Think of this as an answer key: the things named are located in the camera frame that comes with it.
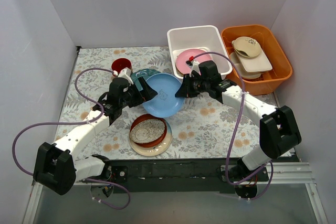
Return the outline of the pink plate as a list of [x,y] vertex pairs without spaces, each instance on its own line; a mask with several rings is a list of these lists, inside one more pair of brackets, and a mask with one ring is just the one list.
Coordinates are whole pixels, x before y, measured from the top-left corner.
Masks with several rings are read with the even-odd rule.
[[195,57],[203,52],[206,52],[206,50],[200,48],[181,49],[173,51],[173,56],[176,57],[175,65],[177,70],[181,74],[190,73],[191,66],[188,65],[186,62],[189,61],[190,57]]

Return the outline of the yellow woven bamboo plate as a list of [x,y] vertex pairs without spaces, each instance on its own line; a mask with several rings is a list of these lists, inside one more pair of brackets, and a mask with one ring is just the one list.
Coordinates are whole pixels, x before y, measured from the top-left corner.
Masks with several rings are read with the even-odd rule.
[[179,76],[183,77],[183,74],[178,69],[176,70],[176,72]]

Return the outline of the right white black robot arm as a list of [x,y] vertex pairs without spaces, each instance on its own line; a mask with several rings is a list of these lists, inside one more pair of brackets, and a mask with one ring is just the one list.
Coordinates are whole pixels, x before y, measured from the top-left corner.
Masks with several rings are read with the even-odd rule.
[[266,104],[243,92],[231,80],[223,80],[213,61],[198,65],[199,70],[185,74],[177,98],[193,98],[206,92],[220,103],[238,110],[259,127],[259,144],[243,156],[237,164],[242,180],[251,180],[257,169],[272,159],[277,159],[302,141],[292,109]]

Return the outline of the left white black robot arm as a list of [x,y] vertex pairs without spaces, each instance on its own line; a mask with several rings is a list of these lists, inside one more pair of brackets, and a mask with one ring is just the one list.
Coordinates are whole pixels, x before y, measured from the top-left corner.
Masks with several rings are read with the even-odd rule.
[[77,157],[121,115],[125,107],[138,106],[157,96],[158,93],[143,78],[139,82],[142,90],[125,78],[115,78],[82,125],[52,144],[43,143],[37,151],[33,179],[59,195],[64,195],[75,182],[83,179],[95,177],[100,182],[108,181],[112,170],[106,157],[99,154],[82,160]]

